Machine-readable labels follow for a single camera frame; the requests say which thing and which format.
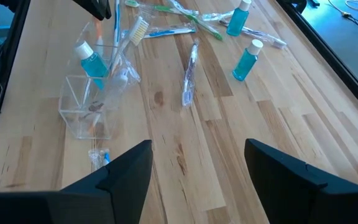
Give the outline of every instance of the plastic bag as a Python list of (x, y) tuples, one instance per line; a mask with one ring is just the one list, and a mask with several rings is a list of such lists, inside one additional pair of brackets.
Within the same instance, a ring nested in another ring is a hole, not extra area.
[(195, 90), (195, 70), (196, 63), (198, 58), (198, 45), (200, 41), (196, 39), (191, 48), (191, 54), (189, 58), (189, 63), (185, 73), (185, 79), (183, 81), (183, 93), (181, 95), (182, 106), (188, 107), (193, 102), (194, 90)]
[(122, 94), (132, 85), (140, 83), (140, 76), (130, 61), (121, 53), (120, 61), (112, 71), (111, 77), (102, 80), (104, 90), (86, 105), (95, 112), (107, 108), (117, 108)]
[(155, 10), (149, 8), (140, 8), (138, 15), (135, 17), (135, 22), (129, 29), (129, 32), (120, 41), (117, 54), (111, 61), (109, 67), (114, 70), (120, 61), (121, 54), (126, 55), (127, 48), (136, 48), (140, 41), (144, 38), (145, 33), (150, 29), (155, 19)]
[[(224, 25), (224, 26), (226, 26), (226, 27), (229, 25), (229, 22), (224, 20), (224, 19), (220, 20), (219, 23)], [(273, 37), (272, 35), (266, 34), (266, 33), (261, 32), (261, 31), (252, 30), (250, 28), (243, 27), (242, 32), (247, 34), (247, 35), (253, 36), (256, 39), (259, 39), (261, 41), (270, 43), (273, 47), (276, 47), (278, 49), (283, 49), (285, 46), (287, 46), (287, 43), (284, 42), (283, 40), (281, 40), (279, 38), (276, 38), (276, 37)]]
[[(135, 1), (135, 0), (126, 0), (125, 5), (127, 5), (129, 7), (140, 7), (140, 8), (148, 7), (149, 9), (153, 9), (153, 10), (156, 10), (159, 12), (169, 12), (169, 13), (174, 13), (174, 14), (181, 14), (180, 11), (178, 11), (177, 9), (175, 9), (173, 7), (163, 6), (163, 5), (145, 4), (145, 3)], [(198, 11), (194, 11), (194, 10), (189, 10), (189, 11), (191, 11), (191, 13), (194, 16), (198, 16), (198, 14), (199, 14)]]
[(92, 172), (102, 168), (110, 162), (109, 149), (91, 149), (88, 151), (92, 163)]
[[(154, 38), (162, 37), (165, 35), (175, 35), (175, 34), (189, 34), (195, 33), (196, 26), (194, 22), (183, 22), (176, 25), (160, 26), (160, 27), (151, 27), (145, 34), (144, 38)], [(128, 30), (122, 32), (122, 37), (128, 33)]]
[(221, 19), (225, 19), (227, 17), (231, 17), (234, 14), (233, 11), (225, 12), (225, 13), (209, 13), (209, 14), (203, 14), (201, 16), (201, 19), (203, 21), (219, 21)]
[(194, 21), (202, 29), (204, 29), (204, 30), (208, 31), (210, 34), (212, 34), (215, 38), (217, 38), (218, 40), (223, 40), (223, 36), (219, 33), (219, 31), (214, 26), (212, 26), (211, 24), (208, 24), (207, 22), (204, 22), (201, 19), (198, 19), (196, 16), (192, 15), (191, 12), (189, 12), (189, 10), (185, 9), (179, 2), (177, 2), (176, 0), (166, 0), (166, 1), (172, 7), (178, 9), (189, 20)]

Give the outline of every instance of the blue liquid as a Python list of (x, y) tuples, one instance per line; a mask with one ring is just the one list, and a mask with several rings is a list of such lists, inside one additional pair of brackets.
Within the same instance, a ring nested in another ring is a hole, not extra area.
[(243, 11), (239, 8), (234, 10), (234, 14), (231, 17), (229, 27), (227, 27), (227, 34), (237, 37), (240, 35), (241, 30), (246, 23), (246, 20), (248, 18), (249, 12)]
[(257, 60), (258, 56), (248, 53), (248, 50), (246, 49), (237, 64), (237, 67), (233, 70), (234, 78), (239, 81), (244, 81)]
[[(96, 52), (94, 52), (93, 55), (89, 56), (87, 59), (82, 60), (81, 66), (90, 77), (102, 78), (108, 75), (106, 64), (100, 55)], [(99, 89), (103, 89), (102, 80), (94, 80), (94, 82), (99, 87)]]

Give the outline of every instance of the wood grain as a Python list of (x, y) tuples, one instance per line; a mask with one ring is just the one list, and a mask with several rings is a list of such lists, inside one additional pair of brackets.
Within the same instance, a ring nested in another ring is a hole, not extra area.
[[(202, 13), (238, 5), (180, 2)], [(123, 10), (127, 27), (137, 10)], [(275, 0), (253, 1), (247, 26), (288, 47), (266, 45), (244, 82), (231, 71), (250, 37), (227, 36), (217, 25), (224, 42), (203, 30), (142, 41), (131, 52), (142, 81), (123, 96), (108, 141), (74, 139), (58, 113), (65, 64), (88, 21), (74, 2), (31, 2), (0, 115), (0, 191), (61, 189), (91, 173), (91, 148), (109, 148), (114, 159), (144, 139), (153, 140), (154, 150), (145, 224), (268, 223), (244, 159), (247, 138), (358, 184), (358, 101)], [(168, 14), (158, 19), (181, 21)], [(195, 98), (182, 108), (195, 38)]]

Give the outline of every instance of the white bottle cap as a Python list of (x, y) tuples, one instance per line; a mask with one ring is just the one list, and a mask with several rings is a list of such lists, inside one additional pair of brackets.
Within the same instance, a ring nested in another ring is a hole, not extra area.
[(260, 40), (252, 40), (251, 44), (247, 47), (248, 53), (258, 55), (264, 44)]
[(87, 59), (88, 57), (93, 55), (92, 48), (85, 40), (83, 42), (75, 44), (74, 50), (81, 60)]
[(239, 8), (243, 11), (248, 11), (250, 5), (251, 0), (241, 0)]

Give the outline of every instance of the toothbrush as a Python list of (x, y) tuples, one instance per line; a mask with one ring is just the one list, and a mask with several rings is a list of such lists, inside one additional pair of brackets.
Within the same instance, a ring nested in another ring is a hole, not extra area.
[(194, 32), (196, 32), (194, 29), (189, 29), (189, 28), (162, 30), (162, 31), (151, 32), (149, 34), (146, 34), (144, 38), (162, 37), (165, 35), (175, 35), (175, 34), (189, 34)]
[(190, 15), (190, 14), (184, 14), (189, 20), (194, 21), (198, 25), (200, 25), (202, 28), (207, 30), (210, 34), (212, 34), (215, 38), (218, 40), (223, 40), (223, 36), (217, 31), (214, 27), (210, 26), (208, 23), (198, 20), (197, 17)]
[[(228, 26), (229, 22), (226, 20), (220, 20), (219, 21), (220, 24), (224, 25), (224, 26)], [(260, 40), (263, 40), (264, 42), (268, 42), (270, 43), (273, 47), (276, 47), (278, 49), (283, 49), (285, 46), (287, 46), (287, 43), (280, 40), (279, 38), (273, 37), (272, 35), (269, 34), (265, 34), (261, 31), (257, 31), (257, 30), (252, 30), (250, 28), (247, 27), (243, 27), (242, 28), (242, 32), (248, 35), (251, 35), (255, 38), (258, 38)]]
[(168, 0), (172, 6), (174, 6), (177, 10), (179, 10), (184, 16), (186, 16), (189, 20), (194, 21), (196, 24), (200, 25), (202, 28), (207, 30), (210, 34), (212, 34), (218, 40), (223, 40), (223, 36), (217, 31), (214, 27), (209, 25), (208, 23), (197, 19), (196, 16), (189, 14), (185, 8), (176, 0)]
[(210, 14), (203, 14), (201, 19), (203, 21), (218, 21), (227, 17), (231, 17), (234, 14), (233, 11), (225, 12), (225, 13), (210, 13)]
[(200, 41), (196, 39), (191, 48), (191, 54), (189, 58), (188, 67), (185, 73), (185, 80), (183, 81), (183, 92), (181, 95), (181, 104), (184, 107), (190, 106), (193, 102), (194, 90), (195, 90), (195, 70), (196, 62), (198, 58), (198, 45)]
[(115, 66), (118, 64), (120, 58), (119, 55), (124, 51), (129, 42), (132, 42), (135, 46), (138, 46), (148, 28), (149, 23), (146, 22), (142, 16), (139, 16), (136, 19), (134, 26), (132, 26), (132, 29), (129, 31), (128, 37), (124, 39), (123, 43), (117, 50), (117, 54), (111, 64), (111, 66), (113, 66), (112, 71), (114, 71)]
[[(135, 0), (126, 0), (125, 1), (125, 5), (129, 6), (129, 7), (139, 7), (139, 6), (143, 6), (143, 7), (147, 7), (149, 5), (143, 4), (143, 3), (139, 3)], [(178, 9), (169, 7), (169, 6), (163, 6), (163, 5), (152, 5), (150, 6), (153, 9), (160, 11), (160, 12), (169, 12), (169, 13), (174, 13), (174, 14), (182, 14)], [(191, 14), (198, 16), (199, 12), (198, 11), (193, 11), (193, 10), (189, 10), (191, 11)]]
[(119, 13), (119, 0), (116, 0), (116, 15), (115, 15), (115, 21), (114, 21), (114, 43), (113, 43), (113, 49), (112, 49), (112, 58), (115, 57), (118, 50), (119, 45), (119, 33), (120, 33), (120, 13)]
[(96, 52), (103, 57), (103, 28), (102, 22), (93, 17), (93, 24), (96, 28), (96, 43), (95, 43), (95, 50)]
[(103, 157), (103, 165), (107, 165), (110, 163), (110, 155), (108, 152), (104, 153), (104, 157)]

